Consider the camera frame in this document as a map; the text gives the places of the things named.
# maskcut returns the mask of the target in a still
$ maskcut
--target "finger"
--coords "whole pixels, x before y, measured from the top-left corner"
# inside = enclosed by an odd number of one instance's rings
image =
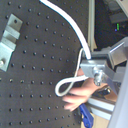
[[[75,110],[76,108],[78,108],[80,104],[74,104],[74,103],[68,103],[64,106],[64,109],[65,110],[70,110],[70,111],[73,111]]]
[[[88,97],[86,96],[65,96],[62,98],[63,101],[68,102],[68,103],[76,103],[76,104],[81,104],[86,102]]]
[[[72,88],[69,93],[77,96],[90,96],[93,93],[93,90],[89,87],[78,87]]]
[[[82,75],[84,75],[84,72],[83,72],[83,70],[80,68],[80,69],[78,70],[78,72],[77,72],[77,76],[82,76]]]

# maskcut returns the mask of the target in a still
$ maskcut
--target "metal bracket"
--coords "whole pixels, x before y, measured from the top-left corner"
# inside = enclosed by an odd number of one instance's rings
[[[3,71],[7,71],[12,52],[16,48],[16,39],[20,37],[22,23],[19,18],[11,14],[0,41],[0,69]]]

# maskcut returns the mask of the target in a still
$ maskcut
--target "black pegboard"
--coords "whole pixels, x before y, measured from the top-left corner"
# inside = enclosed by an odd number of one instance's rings
[[[87,38],[88,0],[51,2],[70,14]],[[65,111],[54,92],[76,68],[81,44],[74,30],[38,0],[1,0],[0,38],[10,14],[23,25],[7,72],[0,70],[0,127],[80,128],[77,110]]]

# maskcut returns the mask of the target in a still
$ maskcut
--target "metal clamp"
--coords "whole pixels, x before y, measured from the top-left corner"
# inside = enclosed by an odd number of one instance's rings
[[[81,114],[84,116],[83,117],[84,126],[86,128],[92,128],[94,119],[90,114],[90,112],[88,111],[88,109],[86,108],[85,104],[81,104],[79,108],[80,108]]]
[[[19,18],[11,14],[0,41],[0,69],[3,71],[7,71],[12,52],[16,48],[16,39],[20,37],[22,23]]]

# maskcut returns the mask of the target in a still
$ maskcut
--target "metal mount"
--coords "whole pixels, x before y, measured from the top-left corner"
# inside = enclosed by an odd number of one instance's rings
[[[7,71],[12,52],[16,48],[16,39],[20,37],[22,23],[19,18],[11,14],[0,41],[0,69],[3,71]]]
[[[122,83],[124,72],[114,72],[113,69],[115,65],[127,60],[127,49],[128,37],[125,37],[111,48],[103,49],[100,52],[93,52],[92,60],[83,60],[81,68],[86,76],[94,78],[94,83],[97,86],[100,86],[101,83],[107,83],[115,94],[118,94],[119,87],[117,84]]]

